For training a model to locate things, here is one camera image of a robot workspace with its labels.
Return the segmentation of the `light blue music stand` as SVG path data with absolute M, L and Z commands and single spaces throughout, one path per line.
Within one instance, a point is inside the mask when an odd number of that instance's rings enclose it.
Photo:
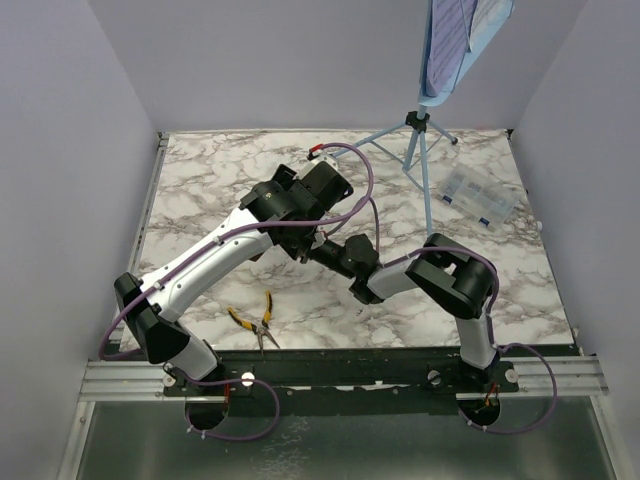
M 426 231 L 433 231 L 429 189 L 428 154 L 432 146 L 426 133 L 432 128 L 451 144 L 458 138 L 438 125 L 430 110 L 442 105 L 455 91 L 505 22 L 511 17 L 513 1 L 430 1 L 421 57 L 417 108 L 405 120 L 355 143 L 371 145 L 399 162 L 405 176 L 422 193 Z M 405 154 L 399 157 L 378 140 L 403 128 L 411 130 Z

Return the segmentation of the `sheet music page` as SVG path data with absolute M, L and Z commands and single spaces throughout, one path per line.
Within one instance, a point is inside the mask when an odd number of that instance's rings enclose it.
M 499 14 L 511 10 L 510 0 L 477 0 L 472 19 L 470 39 L 475 40 Z
M 476 1 L 434 0 L 425 60 L 423 91 L 436 97 L 457 72 L 469 49 Z

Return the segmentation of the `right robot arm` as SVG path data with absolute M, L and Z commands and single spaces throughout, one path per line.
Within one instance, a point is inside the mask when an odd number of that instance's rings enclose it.
M 327 240 L 302 259 L 351 279 L 350 292 L 365 305 L 422 290 L 455 319 L 462 362 L 477 370 L 494 363 L 497 351 L 490 312 L 499 292 L 497 270 L 449 237 L 434 233 L 422 248 L 386 264 L 364 234 L 343 245 Z

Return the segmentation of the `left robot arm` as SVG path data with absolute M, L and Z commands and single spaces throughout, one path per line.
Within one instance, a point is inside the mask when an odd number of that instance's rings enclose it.
M 272 247 L 293 257 L 309 250 L 324 216 L 353 192 L 325 160 L 303 172 L 285 165 L 251 188 L 211 233 L 165 266 L 142 277 L 126 272 L 114 282 L 123 322 L 150 364 L 168 362 L 195 380 L 219 368 L 213 348 L 180 322 L 206 290 L 242 263 Z

